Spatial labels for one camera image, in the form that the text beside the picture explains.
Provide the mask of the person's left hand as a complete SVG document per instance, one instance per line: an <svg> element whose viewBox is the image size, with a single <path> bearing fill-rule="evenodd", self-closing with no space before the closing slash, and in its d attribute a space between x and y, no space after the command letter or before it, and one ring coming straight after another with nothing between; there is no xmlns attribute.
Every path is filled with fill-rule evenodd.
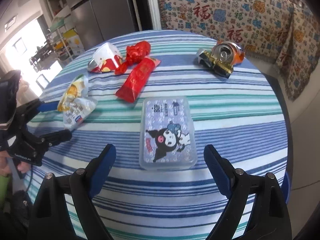
<svg viewBox="0 0 320 240"><path fill-rule="evenodd" d="M19 83L19 89L17 91L17 103L21 104L23 102L23 97L25 92L28 90L29 88L29 83L27 83L24 80L20 80ZM7 158L9 158L10 156L8 155L7 151L1 151L1 163L0 163L0 169L1 169L1 176L7 177L8 175L11 174L11 169L9 167ZM20 164L18 164L17 169L18 171L20 171L21 173L26 173L30 170L31 165L25 162L20 162Z"/></svg>

